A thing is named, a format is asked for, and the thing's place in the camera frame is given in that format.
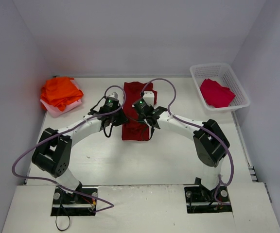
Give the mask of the dark red t shirt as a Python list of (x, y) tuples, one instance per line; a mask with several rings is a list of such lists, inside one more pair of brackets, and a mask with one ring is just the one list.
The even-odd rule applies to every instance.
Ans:
[(149, 141), (149, 126), (144, 121), (139, 120), (136, 110), (132, 104), (141, 98), (141, 91), (146, 84), (140, 82), (124, 83), (123, 89), (126, 93), (126, 102), (123, 106), (123, 112), (127, 116), (129, 122), (122, 126), (123, 141)]

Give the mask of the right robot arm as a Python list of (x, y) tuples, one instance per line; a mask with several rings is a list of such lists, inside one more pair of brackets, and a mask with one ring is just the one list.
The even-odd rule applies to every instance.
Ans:
[(139, 118), (152, 128), (168, 130), (184, 136), (194, 142), (199, 160), (203, 163), (200, 177), (200, 196), (210, 200), (217, 194), (217, 186), (221, 184), (221, 165), (229, 152), (229, 142), (215, 120), (206, 122), (194, 121), (171, 114), (165, 107), (147, 104), (141, 98), (132, 104)]

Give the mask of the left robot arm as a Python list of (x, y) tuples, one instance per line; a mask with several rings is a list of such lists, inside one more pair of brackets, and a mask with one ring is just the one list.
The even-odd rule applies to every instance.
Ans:
[(54, 177), (54, 181), (66, 187), (64, 198), (72, 204), (80, 201), (82, 197), (82, 184), (69, 170), (71, 148), (86, 137), (105, 131), (106, 127), (113, 128), (128, 122), (122, 109), (105, 115), (118, 109), (121, 105), (116, 93), (104, 98), (104, 105), (99, 111), (90, 110), (83, 122), (78, 121), (60, 130), (47, 128), (43, 131), (40, 141), (46, 140), (54, 135), (53, 138), (38, 146), (33, 153), (32, 163), (42, 171)]

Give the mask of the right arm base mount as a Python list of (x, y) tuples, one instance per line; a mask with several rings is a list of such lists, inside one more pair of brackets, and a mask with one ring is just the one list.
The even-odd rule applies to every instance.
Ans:
[(232, 207), (228, 189), (225, 186), (209, 191), (195, 178), (195, 184), (184, 186), (186, 209), (188, 214), (231, 213)]

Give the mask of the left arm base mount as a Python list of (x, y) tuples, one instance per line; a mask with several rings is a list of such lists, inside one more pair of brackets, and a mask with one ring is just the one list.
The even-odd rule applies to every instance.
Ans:
[(71, 194), (60, 187), (55, 187), (51, 216), (55, 217), (56, 228), (66, 231), (72, 216), (95, 216), (97, 200), (86, 196)]

